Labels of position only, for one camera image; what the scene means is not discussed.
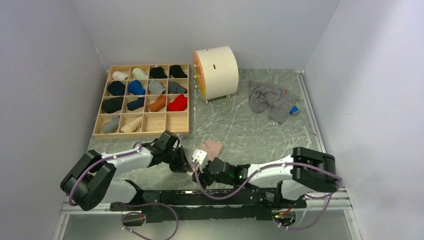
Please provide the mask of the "black rolled sock right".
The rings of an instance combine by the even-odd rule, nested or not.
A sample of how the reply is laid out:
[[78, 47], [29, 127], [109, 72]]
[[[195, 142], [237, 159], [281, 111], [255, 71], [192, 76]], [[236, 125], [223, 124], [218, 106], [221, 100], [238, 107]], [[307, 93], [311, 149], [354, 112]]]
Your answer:
[[175, 79], [182, 79], [188, 77], [188, 75], [183, 71], [180, 65], [171, 65], [169, 67], [169, 74]]

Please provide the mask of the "grey striped underwear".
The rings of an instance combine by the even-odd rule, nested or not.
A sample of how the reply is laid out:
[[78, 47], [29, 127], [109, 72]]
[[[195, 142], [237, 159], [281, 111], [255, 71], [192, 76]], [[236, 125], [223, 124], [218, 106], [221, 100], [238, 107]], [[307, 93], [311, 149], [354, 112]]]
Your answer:
[[300, 96], [272, 82], [250, 81], [248, 103], [255, 113], [270, 108], [269, 118], [283, 124]]

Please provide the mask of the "orange rolled sock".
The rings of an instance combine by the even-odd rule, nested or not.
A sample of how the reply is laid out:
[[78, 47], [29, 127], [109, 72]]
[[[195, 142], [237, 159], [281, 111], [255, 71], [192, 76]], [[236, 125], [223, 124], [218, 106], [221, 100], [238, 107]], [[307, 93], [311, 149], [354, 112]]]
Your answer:
[[159, 112], [161, 109], [163, 109], [166, 106], [166, 102], [167, 102], [167, 97], [163, 94], [161, 94], [156, 100], [155, 102], [149, 104], [147, 106], [147, 108], [151, 111], [151, 112]]

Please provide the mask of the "red rolled sock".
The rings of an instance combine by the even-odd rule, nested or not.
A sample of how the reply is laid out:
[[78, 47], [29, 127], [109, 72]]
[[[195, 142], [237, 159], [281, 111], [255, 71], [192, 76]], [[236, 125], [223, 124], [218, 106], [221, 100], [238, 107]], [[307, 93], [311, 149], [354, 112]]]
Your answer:
[[184, 94], [178, 95], [172, 102], [167, 105], [169, 112], [182, 112], [188, 107], [188, 98]]

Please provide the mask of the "aluminium frame rail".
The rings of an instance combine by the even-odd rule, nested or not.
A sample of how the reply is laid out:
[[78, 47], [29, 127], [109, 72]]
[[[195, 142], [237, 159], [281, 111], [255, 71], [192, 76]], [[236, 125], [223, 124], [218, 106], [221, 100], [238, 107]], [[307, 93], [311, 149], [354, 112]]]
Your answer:
[[301, 195], [288, 200], [275, 188], [209, 189], [201, 190], [140, 190], [134, 200], [122, 203], [107, 200], [100, 193], [87, 193], [83, 197], [74, 194], [75, 214], [141, 213], [135, 223], [162, 223], [164, 221], [196, 221], [222, 219], [276, 220], [292, 230], [301, 228], [300, 214], [307, 211], [343, 210], [353, 239], [362, 239], [353, 215], [352, 205], [345, 189], [326, 195]]

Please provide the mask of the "black ribbed rolled sock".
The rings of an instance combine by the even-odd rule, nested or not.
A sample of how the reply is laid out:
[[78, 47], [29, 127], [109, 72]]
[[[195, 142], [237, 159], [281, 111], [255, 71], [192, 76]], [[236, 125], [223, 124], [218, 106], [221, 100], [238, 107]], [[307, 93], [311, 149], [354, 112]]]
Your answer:
[[112, 114], [122, 109], [124, 97], [106, 98], [101, 103], [101, 109], [106, 114]]

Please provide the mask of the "light grey rolled sock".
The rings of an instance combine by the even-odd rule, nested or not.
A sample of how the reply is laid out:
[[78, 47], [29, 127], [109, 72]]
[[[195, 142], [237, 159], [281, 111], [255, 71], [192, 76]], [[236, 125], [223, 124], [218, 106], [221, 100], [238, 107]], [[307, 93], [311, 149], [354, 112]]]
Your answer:
[[111, 121], [106, 122], [101, 130], [100, 133], [101, 134], [111, 134], [117, 131], [117, 129], [119, 128], [119, 122], [120, 122], [120, 116], [119, 115], [115, 115], [111, 118]]

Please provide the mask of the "white rolled sock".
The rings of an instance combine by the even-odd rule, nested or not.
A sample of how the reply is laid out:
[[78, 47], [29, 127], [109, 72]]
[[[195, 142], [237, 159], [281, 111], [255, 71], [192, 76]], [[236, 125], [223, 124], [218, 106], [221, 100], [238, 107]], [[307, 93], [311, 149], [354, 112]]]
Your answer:
[[114, 81], [123, 81], [128, 79], [128, 74], [122, 71], [114, 71], [112, 73], [112, 79]]

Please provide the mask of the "wooden compartment tray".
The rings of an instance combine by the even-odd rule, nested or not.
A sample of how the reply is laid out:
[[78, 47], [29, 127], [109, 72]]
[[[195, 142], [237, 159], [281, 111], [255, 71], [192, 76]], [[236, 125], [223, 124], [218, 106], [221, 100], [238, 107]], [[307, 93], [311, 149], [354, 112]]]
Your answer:
[[112, 65], [93, 136], [98, 139], [159, 137], [164, 131], [190, 134], [190, 66]]

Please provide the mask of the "blue rolled sock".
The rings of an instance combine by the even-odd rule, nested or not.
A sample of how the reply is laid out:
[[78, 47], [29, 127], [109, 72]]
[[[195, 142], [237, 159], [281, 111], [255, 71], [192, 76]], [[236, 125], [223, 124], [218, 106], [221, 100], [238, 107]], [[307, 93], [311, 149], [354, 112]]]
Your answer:
[[135, 96], [142, 96], [142, 95], [145, 95], [146, 94], [146, 90], [145, 90], [145, 88], [143, 87], [142, 83], [139, 80], [131, 81], [128, 84], [127, 91], [130, 94], [133, 94]]

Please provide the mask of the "striped dark rolled sock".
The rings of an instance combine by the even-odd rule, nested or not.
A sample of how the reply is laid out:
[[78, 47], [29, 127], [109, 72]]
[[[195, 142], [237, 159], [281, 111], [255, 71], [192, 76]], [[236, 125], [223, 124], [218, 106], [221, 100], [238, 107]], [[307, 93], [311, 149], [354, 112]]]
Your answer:
[[168, 93], [169, 94], [187, 94], [188, 89], [175, 81], [171, 81], [168, 84]]

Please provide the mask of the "cream cylindrical drum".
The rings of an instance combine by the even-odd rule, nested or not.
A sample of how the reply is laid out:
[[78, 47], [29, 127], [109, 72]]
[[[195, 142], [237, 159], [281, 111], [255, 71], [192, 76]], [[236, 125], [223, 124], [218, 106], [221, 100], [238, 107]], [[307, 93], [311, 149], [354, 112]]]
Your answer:
[[238, 64], [229, 46], [195, 50], [192, 59], [196, 88], [202, 94], [206, 105], [211, 99], [229, 99], [237, 92]]

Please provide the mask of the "pink beige underwear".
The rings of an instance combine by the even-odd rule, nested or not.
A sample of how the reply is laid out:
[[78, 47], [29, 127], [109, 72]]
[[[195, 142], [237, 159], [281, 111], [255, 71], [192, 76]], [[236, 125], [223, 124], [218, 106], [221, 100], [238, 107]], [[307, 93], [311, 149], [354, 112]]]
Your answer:
[[213, 161], [215, 158], [218, 158], [221, 154], [221, 151], [224, 147], [224, 144], [215, 140], [206, 140], [202, 142], [199, 149], [206, 152], [208, 159]]

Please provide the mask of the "cream rolled sock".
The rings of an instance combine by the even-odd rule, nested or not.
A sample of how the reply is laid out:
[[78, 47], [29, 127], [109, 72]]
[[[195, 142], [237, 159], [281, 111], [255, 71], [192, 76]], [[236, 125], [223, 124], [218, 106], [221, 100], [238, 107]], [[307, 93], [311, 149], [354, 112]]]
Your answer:
[[146, 80], [149, 78], [149, 75], [146, 71], [144, 71], [143, 69], [139, 68], [139, 67], [135, 67], [132, 71], [131, 71], [132, 77], [135, 80]]

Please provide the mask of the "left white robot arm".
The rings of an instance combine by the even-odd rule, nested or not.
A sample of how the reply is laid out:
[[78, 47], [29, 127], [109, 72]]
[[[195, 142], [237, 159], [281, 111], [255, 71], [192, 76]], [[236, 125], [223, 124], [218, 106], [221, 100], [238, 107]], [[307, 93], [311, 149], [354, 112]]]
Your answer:
[[173, 173], [192, 171], [178, 136], [164, 131], [151, 142], [136, 142], [129, 150], [116, 153], [87, 151], [60, 183], [68, 204], [90, 211], [100, 203], [116, 203], [137, 210], [154, 199], [132, 180], [115, 181], [124, 173], [165, 163]]

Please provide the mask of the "blue small object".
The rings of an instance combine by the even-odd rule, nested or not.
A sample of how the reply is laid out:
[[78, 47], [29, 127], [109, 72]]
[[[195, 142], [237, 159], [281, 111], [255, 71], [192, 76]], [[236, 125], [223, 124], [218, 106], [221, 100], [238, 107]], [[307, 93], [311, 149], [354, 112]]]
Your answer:
[[289, 114], [292, 116], [298, 115], [299, 113], [300, 113], [300, 110], [297, 106], [293, 106], [293, 108], [289, 112]]

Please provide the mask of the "dark navy rolled sock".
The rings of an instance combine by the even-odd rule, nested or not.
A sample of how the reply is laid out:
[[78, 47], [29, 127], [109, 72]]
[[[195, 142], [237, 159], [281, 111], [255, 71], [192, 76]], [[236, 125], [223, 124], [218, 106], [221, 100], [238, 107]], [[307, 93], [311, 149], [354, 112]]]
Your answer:
[[139, 108], [144, 107], [144, 105], [145, 105], [145, 98], [144, 97], [138, 97], [136, 100], [129, 101], [126, 104], [127, 109], [129, 111], [135, 111], [135, 110], [137, 110]]

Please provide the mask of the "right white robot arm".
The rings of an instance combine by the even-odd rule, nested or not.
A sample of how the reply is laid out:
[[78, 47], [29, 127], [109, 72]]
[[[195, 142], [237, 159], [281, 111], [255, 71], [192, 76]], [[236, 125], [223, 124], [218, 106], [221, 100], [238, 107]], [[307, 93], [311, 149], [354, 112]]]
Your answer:
[[[277, 184], [279, 191], [274, 199], [282, 208], [311, 191], [334, 193], [343, 180], [336, 174], [334, 156], [305, 147], [295, 147], [291, 155], [278, 160], [245, 165], [232, 165], [219, 158], [210, 160], [205, 151], [196, 149], [192, 163], [194, 179], [207, 197], [225, 200], [244, 188]], [[205, 188], [213, 183], [233, 186], [235, 191], [225, 196], [210, 195]]]

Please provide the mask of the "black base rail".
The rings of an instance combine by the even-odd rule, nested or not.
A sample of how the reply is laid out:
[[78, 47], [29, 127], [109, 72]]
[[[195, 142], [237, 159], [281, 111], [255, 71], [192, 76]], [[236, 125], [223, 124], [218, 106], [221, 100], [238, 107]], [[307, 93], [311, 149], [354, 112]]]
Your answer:
[[244, 218], [268, 221], [273, 213], [306, 207], [303, 195], [287, 200], [277, 188], [263, 187], [242, 189], [224, 200], [210, 199], [200, 190], [144, 190], [128, 203], [114, 200], [109, 209], [112, 212], [139, 211], [146, 215], [147, 223], [161, 223], [176, 217], [180, 221]]

